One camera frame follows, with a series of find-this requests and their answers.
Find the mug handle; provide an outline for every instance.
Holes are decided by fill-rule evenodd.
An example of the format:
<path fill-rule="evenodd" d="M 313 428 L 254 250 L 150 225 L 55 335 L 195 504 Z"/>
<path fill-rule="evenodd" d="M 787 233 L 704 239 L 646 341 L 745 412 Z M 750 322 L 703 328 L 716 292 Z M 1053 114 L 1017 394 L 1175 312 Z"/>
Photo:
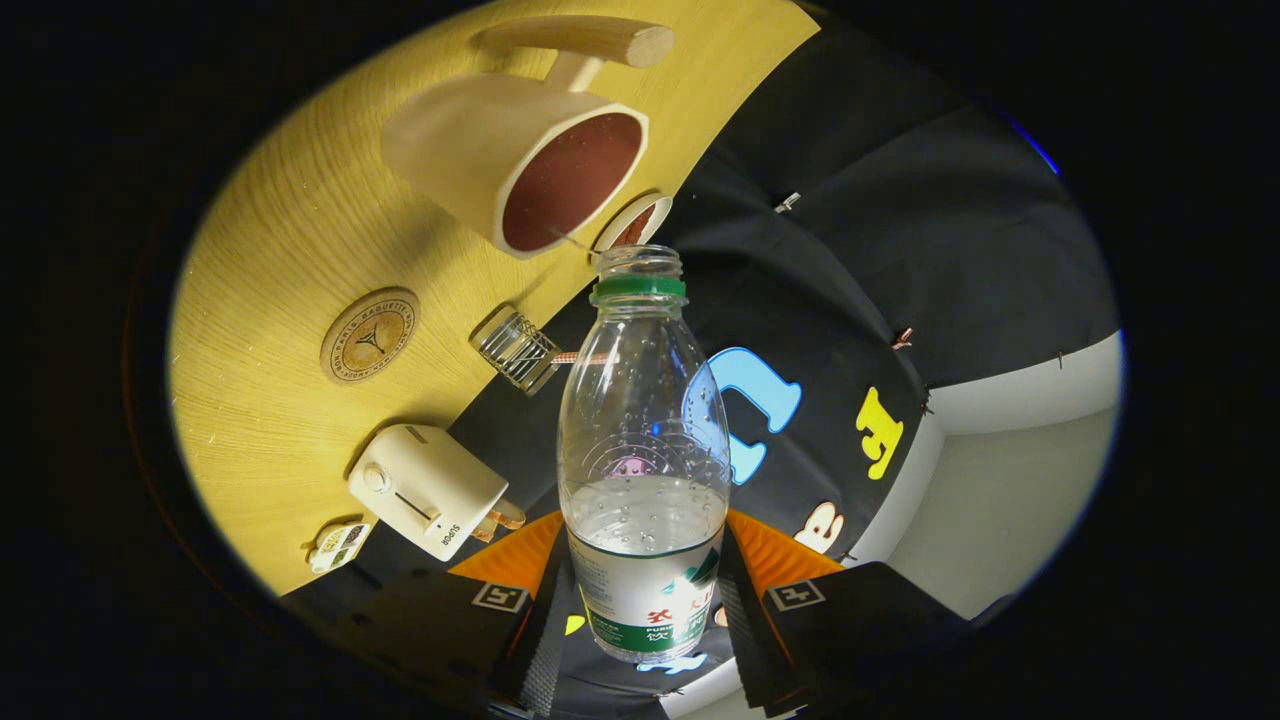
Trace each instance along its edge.
<path fill-rule="evenodd" d="M 498 47 L 558 50 L 543 81 L 562 92 L 582 92 L 605 60 L 632 68 L 657 64 L 671 51 L 676 33 L 667 26 L 604 15 L 545 15 L 508 20 L 484 29 L 480 42 Z"/>

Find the yellow wooden tabletop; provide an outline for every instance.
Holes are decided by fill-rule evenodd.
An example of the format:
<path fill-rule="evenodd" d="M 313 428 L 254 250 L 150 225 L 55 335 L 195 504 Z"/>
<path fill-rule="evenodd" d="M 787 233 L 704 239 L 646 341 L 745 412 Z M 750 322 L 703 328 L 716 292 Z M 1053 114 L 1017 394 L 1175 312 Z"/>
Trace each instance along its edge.
<path fill-rule="evenodd" d="M 570 245 L 526 261 L 494 250 L 380 160 L 383 123 L 417 91 L 468 70 L 545 76 L 553 50 L 486 50 L 472 37 L 549 14 L 635 18 L 676 33 L 659 64 L 609 63 L 591 85 L 648 114 L 650 136 L 631 179 L 577 233 L 584 243 L 639 195 L 673 195 L 756 85 L 818 29 L 788 0 L 494 3 L 365 61 L 252 149 L 182 270 L 168 382 L 207 511 L 278 594 L 316 578 L 301 546 L 326 521 L 374 520 L 343 477 L 370 432 L 393 418 L 447 428 L 493 379 L 467 343 L 476 324 L 500 302 L 543 324 L 594 277 Z M 388 286 L 419 297 L 412 340 L 362 383 L 329 380 L 320 366 L 329 325 Z"/>

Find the metal clip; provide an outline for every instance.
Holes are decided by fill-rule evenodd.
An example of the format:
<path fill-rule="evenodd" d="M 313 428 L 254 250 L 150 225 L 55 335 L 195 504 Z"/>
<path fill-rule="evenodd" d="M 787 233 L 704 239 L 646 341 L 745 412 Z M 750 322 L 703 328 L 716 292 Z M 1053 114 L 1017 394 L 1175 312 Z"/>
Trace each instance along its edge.
<path fill-rule="evenodd" d="M 911 343 L 908 341 L 911 340 L 913 334 L 915 334 L 915 331 L 913 331 L 911 328 L 906 328 L 905 331 L 897 333 L 897 337 L 893 338 L 893 350 L 911 347 Z"/>
<path fill-rule="evenodd" d="M 791 195 L 787 196 L 786 200 L 783 200 L 782 202 L 780 202 L 778 206 L 773 209 L 773 211 L 774 213 L 787 213 L 787 211 L 791 210 L 791 205 L 794 205 L 796 200 L 800 200 L 800 193 L 799 192 L 792 192 Z"/>

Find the white mug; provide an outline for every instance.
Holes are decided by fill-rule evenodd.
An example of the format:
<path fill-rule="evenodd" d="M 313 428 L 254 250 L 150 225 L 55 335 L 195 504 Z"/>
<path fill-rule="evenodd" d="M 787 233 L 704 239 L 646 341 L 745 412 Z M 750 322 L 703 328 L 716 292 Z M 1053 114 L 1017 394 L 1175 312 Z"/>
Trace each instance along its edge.
<path fill-rule="evenodd" d="M 521 260 L 591 222 L 631 177 L 649 118 L 586 92 L 605 60 L 649 67 L 671 28 L 593 15 L 526 18 L 488 45 L 559 50 L 544 81 L 470 73 L 411 97 L 383 128 L 383 163 Z"/>

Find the round wooden coaster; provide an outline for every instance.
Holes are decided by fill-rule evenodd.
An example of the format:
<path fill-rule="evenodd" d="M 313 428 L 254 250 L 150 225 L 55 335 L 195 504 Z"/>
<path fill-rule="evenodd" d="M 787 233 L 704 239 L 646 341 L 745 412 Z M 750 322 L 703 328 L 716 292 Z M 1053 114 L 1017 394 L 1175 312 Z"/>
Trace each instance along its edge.
<path fill-rule="evenodd" d="M 369 379 L 399 355 L 417 327 L 417 296 L 403 287 L 375 290 L 338 315 L 320 347 L 320 366 L 335 383 Z"/>

